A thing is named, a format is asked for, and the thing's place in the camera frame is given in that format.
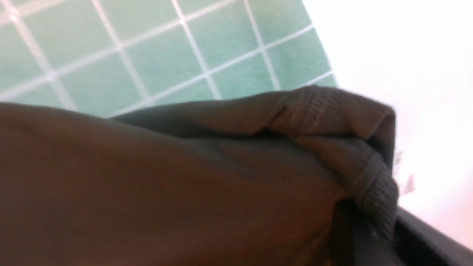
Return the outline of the black right gripper finger own camera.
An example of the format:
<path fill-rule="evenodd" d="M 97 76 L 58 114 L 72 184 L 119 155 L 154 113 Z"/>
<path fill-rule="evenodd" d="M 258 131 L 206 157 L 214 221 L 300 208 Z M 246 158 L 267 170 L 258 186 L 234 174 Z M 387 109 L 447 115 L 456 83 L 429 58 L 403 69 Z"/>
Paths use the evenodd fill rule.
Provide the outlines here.
<path fill-rule="evenodd" d="M 471 266 L 470 249 L 400 208 L 391 241 L 352 201 L 333 209 L 334 266 Z"/>

